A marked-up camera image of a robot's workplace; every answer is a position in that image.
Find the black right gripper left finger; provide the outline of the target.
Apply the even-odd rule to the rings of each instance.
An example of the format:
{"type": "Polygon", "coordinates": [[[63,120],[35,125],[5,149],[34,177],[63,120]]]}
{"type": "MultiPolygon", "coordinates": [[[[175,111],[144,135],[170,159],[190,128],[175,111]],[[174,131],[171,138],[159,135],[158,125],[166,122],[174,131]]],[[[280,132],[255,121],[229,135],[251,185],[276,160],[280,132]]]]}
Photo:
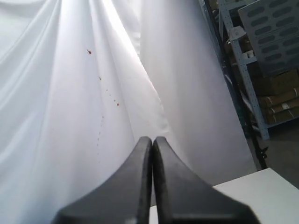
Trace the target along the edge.
{"type": "Polygon", "coordinates": [[[152,190],[152,141],[141,137],[102,185],[62,208],[55,224],[147,224],[152,190]]]}

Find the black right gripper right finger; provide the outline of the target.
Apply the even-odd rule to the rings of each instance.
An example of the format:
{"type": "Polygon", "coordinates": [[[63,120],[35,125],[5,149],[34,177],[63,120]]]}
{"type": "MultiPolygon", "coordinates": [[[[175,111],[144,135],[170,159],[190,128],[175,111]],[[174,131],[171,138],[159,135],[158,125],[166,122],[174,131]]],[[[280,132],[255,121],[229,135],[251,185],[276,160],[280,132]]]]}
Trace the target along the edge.
{"type": "Polygon", "coordinates": [[[165,137],[153,143],[153,177],[161,224],[256,224],[252,209],[191,171],[165,137]]]}

